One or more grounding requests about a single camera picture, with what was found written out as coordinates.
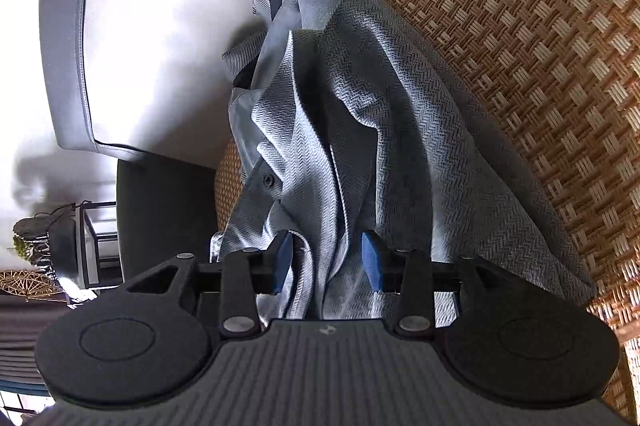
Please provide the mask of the light grey herringbone shirt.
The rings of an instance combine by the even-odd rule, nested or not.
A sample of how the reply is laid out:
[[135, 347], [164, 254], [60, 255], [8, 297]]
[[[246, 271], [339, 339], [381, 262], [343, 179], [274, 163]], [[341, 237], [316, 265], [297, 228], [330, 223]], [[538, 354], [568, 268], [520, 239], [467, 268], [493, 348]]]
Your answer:
[[432, 45], [382, 0], [252, 0], [266, 28], [226, 53], [253, 68], [229, 105], [244, 187], [214, 257], [294, 237], [262, 321], [368, 319], [363, 232], [451, 263], [475, 254], [577, 305], [589, 273], [540, 183]]

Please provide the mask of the black glass lantern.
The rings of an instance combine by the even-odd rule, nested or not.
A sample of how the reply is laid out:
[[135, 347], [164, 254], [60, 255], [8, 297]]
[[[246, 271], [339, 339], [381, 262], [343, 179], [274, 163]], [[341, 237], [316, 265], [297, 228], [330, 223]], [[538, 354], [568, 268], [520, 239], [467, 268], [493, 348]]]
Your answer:
[[55, 279], [66, 292], [101, 292], [122, 283], [114, 201], [85, 201], [62, 209], [48, 227], [47, 239]]

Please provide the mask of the round wicker basket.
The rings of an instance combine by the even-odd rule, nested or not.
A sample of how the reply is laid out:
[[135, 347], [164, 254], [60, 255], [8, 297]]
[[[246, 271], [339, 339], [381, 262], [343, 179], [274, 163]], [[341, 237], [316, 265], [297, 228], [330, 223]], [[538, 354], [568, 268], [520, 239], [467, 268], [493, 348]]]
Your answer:
[[2, 270], [0, 290], [24, 298], [25, 301], [46, 301], [61, 296], [63, 291], [49, 277], [34, 270]]

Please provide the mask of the woven bamboo seat mat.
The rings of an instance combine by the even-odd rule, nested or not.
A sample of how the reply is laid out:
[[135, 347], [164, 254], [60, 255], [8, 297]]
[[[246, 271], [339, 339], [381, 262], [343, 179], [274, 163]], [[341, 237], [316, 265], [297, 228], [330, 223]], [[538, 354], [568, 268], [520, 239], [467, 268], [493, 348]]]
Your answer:
[[223, 337], [186, 421], [627, 425], [639, 392], [639, 0], [382, 0], [494, 119], [594, 285], [577, 305], [475, 254], [434, 261], [435, 328], [273, 319]]

